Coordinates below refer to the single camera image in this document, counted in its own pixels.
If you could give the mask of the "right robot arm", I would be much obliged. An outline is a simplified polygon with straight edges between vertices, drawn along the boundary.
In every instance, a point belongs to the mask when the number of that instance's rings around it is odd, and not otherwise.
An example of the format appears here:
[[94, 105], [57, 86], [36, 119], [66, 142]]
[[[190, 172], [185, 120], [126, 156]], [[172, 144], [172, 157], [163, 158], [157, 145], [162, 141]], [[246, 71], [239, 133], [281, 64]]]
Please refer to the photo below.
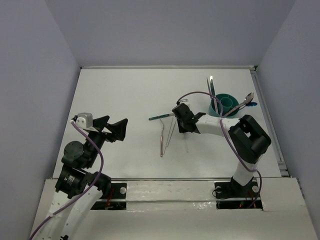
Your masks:
[[180, 133], [211, 134], [222, 136], [239, 160], [230, 180], [230, 190], [235, 196], [242, 196], [249, 189], [248, 184], [257, 172], [257, 164], [271, 145], [269, 135], [251, 115], [241, 118], [216, 117], [199, 112], [180, 103], [172, 109]]

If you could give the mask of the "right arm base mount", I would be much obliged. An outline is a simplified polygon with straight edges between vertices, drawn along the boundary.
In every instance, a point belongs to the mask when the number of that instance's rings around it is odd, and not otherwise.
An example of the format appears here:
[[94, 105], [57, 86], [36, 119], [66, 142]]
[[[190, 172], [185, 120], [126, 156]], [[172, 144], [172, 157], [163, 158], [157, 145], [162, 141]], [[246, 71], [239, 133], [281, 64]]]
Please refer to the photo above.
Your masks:
[[214, 183], [211, 192], [216, 199], [218, 210], [263, 209], [257, 181], [251, 181], [247, 186], [236, 186], [230, 181]]

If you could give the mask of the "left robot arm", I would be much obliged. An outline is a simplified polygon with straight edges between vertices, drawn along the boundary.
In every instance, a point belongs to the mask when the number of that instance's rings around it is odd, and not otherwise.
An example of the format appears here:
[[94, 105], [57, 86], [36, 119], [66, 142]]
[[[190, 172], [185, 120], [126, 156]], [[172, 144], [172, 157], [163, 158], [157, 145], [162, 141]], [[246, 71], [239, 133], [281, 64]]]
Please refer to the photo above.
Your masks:
[[123, 141], [128, 119], [110, 124], [108, 115], [94, 119], [87, 112], [78, 113], [71, 125], [85, 137], [85, 142], [71, 141], [61, 159], [62, 169], [46, 218], [30, 235], [31, 240], [72, 240], [93, 210], [124, 210], [127, 183], [113, 182], [102, 173], [105, 142]]

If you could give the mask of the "dark purple spoon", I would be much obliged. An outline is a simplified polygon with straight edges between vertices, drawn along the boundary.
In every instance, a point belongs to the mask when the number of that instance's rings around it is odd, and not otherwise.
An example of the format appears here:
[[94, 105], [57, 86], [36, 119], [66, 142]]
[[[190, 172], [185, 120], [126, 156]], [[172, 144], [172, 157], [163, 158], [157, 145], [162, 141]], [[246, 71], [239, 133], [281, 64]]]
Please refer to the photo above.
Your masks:
[[241, 106], [241, 107], [239, 108], [239, 111], [242, 110], [242, 109], [245, 108], [245, 107], [251, 107], [251, 106], [252, 106], [252, 103], [251, 103], [251, 102], [250, 102], [250, 103], [247, 103], [247, 104]]

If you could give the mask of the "blue spoon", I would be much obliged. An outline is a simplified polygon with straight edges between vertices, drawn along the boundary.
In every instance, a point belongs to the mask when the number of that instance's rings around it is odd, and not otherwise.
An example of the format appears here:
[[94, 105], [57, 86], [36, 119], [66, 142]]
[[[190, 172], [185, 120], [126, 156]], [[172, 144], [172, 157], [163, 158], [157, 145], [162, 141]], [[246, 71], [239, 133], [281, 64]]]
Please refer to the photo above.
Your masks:
[[258, 105], [257, 102], [250, 102], [250, 103], [246, 104], [247, 107], [254, 107], [254, 106], [257, 106], [257, 105]]

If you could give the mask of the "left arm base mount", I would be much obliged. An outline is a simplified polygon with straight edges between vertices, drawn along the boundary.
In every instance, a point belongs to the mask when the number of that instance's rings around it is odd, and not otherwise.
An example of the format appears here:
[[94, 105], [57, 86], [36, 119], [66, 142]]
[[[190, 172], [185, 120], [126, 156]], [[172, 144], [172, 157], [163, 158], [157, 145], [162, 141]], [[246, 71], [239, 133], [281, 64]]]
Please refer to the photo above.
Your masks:
[[111, 190], [108, 195], [103, 195], [96, 203], [91, 207], [93, 211], [99, 210], [126, 210], [127, 209], [127, 182], [112, 182]]

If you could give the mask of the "knife with pink handle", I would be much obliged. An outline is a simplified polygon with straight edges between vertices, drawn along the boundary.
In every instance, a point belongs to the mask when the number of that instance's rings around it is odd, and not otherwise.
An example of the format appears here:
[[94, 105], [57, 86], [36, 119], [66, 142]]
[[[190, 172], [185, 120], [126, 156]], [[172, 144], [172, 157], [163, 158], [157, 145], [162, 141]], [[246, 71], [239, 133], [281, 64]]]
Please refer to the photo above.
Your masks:
[[[214, 81], [213, 81], [213, 76], [212, 76], [212, 75], [209, 77], [209, 89], [210, 89], [211, 94], [212, 94], [213, 96], [215, 96], [216, 93], [215, 93]], [[214, 99], [213, 99], [213, 102], [214, 102], [215, 112], [220, 115], [220, 112], [219, 112], [219, 110], [218, 110], [218, 102], [217, 102], [217, 99], [214, 98]]]

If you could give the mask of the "silver spoon pink handle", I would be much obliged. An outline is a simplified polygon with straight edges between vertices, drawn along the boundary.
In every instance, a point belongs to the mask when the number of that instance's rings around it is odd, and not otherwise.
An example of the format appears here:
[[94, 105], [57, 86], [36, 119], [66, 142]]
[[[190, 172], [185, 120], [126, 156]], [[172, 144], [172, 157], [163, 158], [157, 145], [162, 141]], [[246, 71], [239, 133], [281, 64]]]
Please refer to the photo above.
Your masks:
[[248, 104], [250, 104], [254, 99], [254, 93], [251, 92], [249, 93], [243, 100], [243, 102], [239, 103], [237, 106], [235, 106], [234, 108], [232, 108], [231, 110], [229, 110], [224, 116], [228, 117], [229, 115], [231, 115], [233, 112], [236, 112], [237, 110], [239, 110], [241, 107], [246, 106]]

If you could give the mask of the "fork with pink handle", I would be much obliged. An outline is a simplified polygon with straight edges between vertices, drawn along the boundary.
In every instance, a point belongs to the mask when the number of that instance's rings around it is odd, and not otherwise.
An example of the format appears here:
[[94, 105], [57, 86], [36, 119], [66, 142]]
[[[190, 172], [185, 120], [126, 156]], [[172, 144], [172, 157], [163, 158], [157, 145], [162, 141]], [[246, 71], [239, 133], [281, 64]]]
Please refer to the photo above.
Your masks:
[[208, 93], [210, 96], [212, 96], [211, 85], [208, 78], [206, 78], [206, 82], [207, 82]]

